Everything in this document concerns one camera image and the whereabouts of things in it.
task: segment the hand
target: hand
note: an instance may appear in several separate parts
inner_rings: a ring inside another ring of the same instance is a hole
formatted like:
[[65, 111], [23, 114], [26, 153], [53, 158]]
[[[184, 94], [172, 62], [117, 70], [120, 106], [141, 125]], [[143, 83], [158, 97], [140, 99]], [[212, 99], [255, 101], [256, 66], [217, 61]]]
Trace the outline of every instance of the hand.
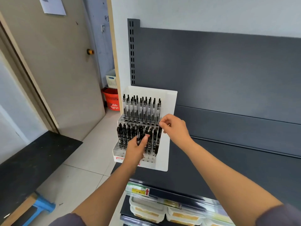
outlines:
[[164, 116], [159, 125], [167, 133], [170, 139], [183, 151], [193, 142], [186, 128], [185, 121], [180, 118], [167, 114]]
[[145, 137], [141, 140], [139, 146], [137, 145], [137, 136], [128, 142], [126, 149], [126, 156], [122, 164], [126, 164], [134, 170], [138, 166], [141, 159], [143, 159], [144, 148], [148, 142], [149, 135], [145, 134]]

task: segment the forearm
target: forearm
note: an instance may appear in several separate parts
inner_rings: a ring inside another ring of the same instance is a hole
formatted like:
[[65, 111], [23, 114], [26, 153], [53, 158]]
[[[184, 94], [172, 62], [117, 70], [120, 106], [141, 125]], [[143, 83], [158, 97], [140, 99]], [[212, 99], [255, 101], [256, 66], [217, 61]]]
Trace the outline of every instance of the forearm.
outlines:
[[228, 167], [195, 142], [191, 141], [183, 150], [236, 226], [253, 226], [262, 213], [282, 204], [262, 187]]
[[122, 165], [74, 211], [87, 226], [109, 225], [115, 208], [136, 167]]

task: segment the red basket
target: red basket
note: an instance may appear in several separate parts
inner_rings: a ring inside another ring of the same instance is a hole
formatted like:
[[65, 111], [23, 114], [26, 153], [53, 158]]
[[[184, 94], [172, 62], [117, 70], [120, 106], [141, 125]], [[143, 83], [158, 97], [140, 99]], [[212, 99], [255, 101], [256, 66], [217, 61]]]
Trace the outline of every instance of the red basket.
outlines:
[[108, 108], [110, 110], [120, 111], [117, 89], [103, 88], [101, 91], [107, 100]]

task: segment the sleeve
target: sleeve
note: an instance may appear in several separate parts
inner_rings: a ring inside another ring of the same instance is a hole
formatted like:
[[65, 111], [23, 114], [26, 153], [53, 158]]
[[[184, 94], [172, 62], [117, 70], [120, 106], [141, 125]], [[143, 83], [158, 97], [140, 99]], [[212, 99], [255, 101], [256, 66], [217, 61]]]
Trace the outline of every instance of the sleeve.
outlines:
[[80, 216], [75, 213], [68, 213], [65, 216], [61, 216], [53, 221], [49, 226], [86, 226]]
[[301, 226], [301, 212], [292, 205], [269, 209], [256, 220], [256, 226]]

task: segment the tile floor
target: tile floor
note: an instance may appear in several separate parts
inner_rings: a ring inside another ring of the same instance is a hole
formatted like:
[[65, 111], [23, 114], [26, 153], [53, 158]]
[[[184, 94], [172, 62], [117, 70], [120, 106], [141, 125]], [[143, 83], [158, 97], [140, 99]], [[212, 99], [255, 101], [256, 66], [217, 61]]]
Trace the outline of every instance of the tile floor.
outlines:
[[[40, 194], [56, 203], [55, 210], [41, 213], [30, 224], [48, 226], [56, 218], [72, 212], [110, 176], [115, 165], [112, 149], [119, 112], [106, 110], [105, 117], [83, 140], [83, 144], [37, 189]], [[120, 210], [122, 195], [110, 226], [122, 226]]]

